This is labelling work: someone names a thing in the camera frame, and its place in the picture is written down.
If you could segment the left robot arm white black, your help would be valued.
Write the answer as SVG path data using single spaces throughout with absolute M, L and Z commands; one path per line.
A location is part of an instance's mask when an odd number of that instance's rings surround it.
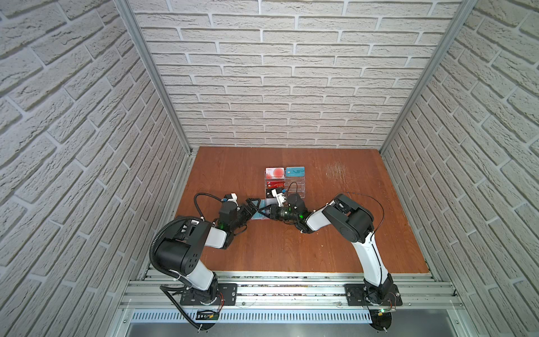
M 217 219 L 207 221 L 195 195 L 199 216 L 179 216 L 167 223 L 150 244 L 149 258 L 154 269 L 182 282 L 187 292 L 202 303 L 212 303 L 220 297 L 218 277 L 201 262 L 206 247 L 227 249 L 234 238 L 246 229 L 247 223 L 258 212 L 261 200 L 237 202 L 237 195 L 223 198 L 204 193 L 220 202 Z

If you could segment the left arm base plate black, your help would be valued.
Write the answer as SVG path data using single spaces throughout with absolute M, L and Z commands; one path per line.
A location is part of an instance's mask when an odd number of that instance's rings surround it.
M 191 288 L 181 296 L 181 306 L 234 306 L 237 300 L 238 284 L 218 283 L 202 291 Z

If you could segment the red leather card wallet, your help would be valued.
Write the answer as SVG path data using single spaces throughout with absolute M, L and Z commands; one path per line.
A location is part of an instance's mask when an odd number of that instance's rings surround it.
M 279 205 L 277 199 L 264 199 L 257 203 L 258 210 L 252 216 L 252 220 L 276 220 Z

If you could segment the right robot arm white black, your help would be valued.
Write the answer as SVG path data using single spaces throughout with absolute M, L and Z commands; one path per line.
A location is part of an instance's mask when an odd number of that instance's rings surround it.
M 271 220 L 292 224 L 304 234 L 333 226 L 355 248 L 364 271 L 367 301 L 379 305 L 390 293 L 394 282 L 376 244 L 374 216 L 349 195 L 340 193 L 321 209 L 309 211 L 305 201 L 295 193 L 283 202 L 260 208 L 258 212 Z

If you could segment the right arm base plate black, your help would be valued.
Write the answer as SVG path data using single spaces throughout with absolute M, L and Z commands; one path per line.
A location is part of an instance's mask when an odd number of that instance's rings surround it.
M 390 284 L 377 288 L 364 284 L 346 284 L 345 296 L 348 306 L 387 306 L 403 305 L 397 285 Z

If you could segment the clear acrylic card display stand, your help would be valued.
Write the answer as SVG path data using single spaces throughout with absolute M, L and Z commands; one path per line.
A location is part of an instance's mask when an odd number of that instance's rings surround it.
M 272 190 L 281 188 L 290 195 L 306 196 L 305 167 L 269 167 L 265 169 L 265 195 L 274 198 Z

